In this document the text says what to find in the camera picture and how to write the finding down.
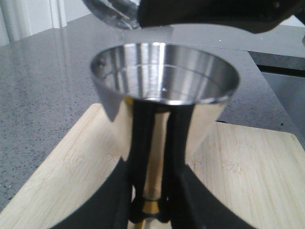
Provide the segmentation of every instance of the dark gap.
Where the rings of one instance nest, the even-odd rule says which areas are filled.
[[[257,65],[257,67],[263,73],[274,73],[274,74],[290,75],[290,76],[305,78],[305,70],[272,67],[266,65]]]

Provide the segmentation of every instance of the wooden cutting board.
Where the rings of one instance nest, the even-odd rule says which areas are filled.
[[[88,199],[116,165],[93,104],[0,214],[0,229],[46,229]],[[289,133],[215,123],[189,161],[200,180],[259,229],[305,228],[305,152]]]

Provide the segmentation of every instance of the polished metal surface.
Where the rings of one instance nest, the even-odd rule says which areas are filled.
[[[192,157],[236,90],[238,73],[215,55],[158,42],[102,51],[91,70],[112,125],[116,153],[133,165],[146,164],[135,171],[146,174],[134,181],[136,198],[140,195],[157,204],[164,198],[163,179],[168,176],[164,169],[169,159],[167,164],[164,160],[172,155],[167,150],[172,152],[175,144],[184,142],[174,150],[173,157],[179,154],[175,164]],[[152,210],[145,206],[142,212]]]
[[[168,105],[226,101],[238,86],[235,69],[196,49],[166,43],[126,44],[92,62],[97,90]]]
[[[110,26],[124,30],[139,28],[140,0],[83,0],[92,13]]]

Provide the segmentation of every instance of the metal cup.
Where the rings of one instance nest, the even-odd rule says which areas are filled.
[[[102,51],[91,70],[136,190],[130,218],[166,222],[170,185],[235,92],[238,73],[213,54],[159,42]]]

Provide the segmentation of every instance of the granite countertop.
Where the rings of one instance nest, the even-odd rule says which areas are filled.
[[[198,27],[179,25],[121,32],[88,15],[65,28],[50,29],[1,47],[0,210],[83,112],[98,102],[90,79],[90,60],[100,50],[123,42],[183,43],[227,59],[239,71],[241,84],[220,120],[287,131],[295,134],[304,147],[303,137],[250,54],[232,47],[212,47],[199,37],[196,40],[204,29],[196,31]]]

